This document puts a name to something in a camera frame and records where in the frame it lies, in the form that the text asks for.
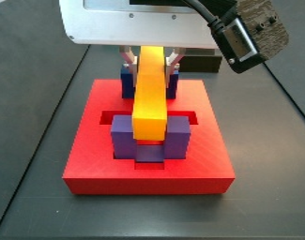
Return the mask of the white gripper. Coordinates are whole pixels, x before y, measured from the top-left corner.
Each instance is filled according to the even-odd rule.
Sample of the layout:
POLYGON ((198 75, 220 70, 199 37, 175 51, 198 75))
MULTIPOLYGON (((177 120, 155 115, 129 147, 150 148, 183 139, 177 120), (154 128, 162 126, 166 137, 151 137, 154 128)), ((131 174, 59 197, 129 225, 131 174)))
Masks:
POLYGON ((131 5, 130 0, 59 0, 59 7, 74 43, 129 45, 119 47, 123 87, 135 87, 137 80, 138 57, 130 46, 175 47, 165 58, 166 84, 185 48, 217 48, 205 20, 187 7, 131 5))

